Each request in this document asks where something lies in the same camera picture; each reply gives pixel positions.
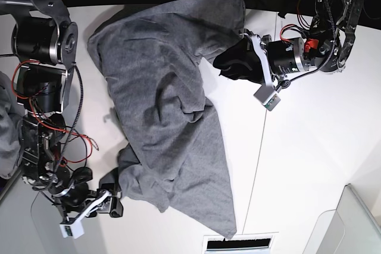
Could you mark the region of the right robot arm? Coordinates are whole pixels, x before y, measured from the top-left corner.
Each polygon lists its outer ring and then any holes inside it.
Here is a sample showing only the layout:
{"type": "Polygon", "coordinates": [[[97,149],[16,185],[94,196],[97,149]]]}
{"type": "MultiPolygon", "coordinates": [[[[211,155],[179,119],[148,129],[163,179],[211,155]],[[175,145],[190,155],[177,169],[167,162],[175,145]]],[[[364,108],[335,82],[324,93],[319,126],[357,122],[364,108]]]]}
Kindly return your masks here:
{"type": "Polygon", "coordinates": [[[63,0],[1,0],[1,12],[15,20],[11,48],[19,63],[13,91],[26,110],[21,125],[23,179],[58,208],[64,227],[98,214],[120,218],[124,209],[116,185],[91,190],[87,161],[77,161],[72,169],[64,157],[70,140],[80,137],[63,117],[72,79],[79,75],[77,24],[63,0]]]}

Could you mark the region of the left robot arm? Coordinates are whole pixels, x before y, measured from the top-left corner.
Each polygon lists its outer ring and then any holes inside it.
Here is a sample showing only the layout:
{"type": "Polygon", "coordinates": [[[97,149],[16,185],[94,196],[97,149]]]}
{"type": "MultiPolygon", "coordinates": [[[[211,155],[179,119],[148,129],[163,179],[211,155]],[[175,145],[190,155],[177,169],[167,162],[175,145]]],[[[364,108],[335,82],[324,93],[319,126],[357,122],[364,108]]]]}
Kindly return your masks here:
{"type": "Polygon", "coordinates": [[[316,72],[342,71],[363,6],[364,0],[315,0],[310,22],[297,12],[298,22],[283,26],[276,41],[245,29],[241,40],[217,56],[213,67],[228,79],[268,81],[276,90],[316,72]]]}

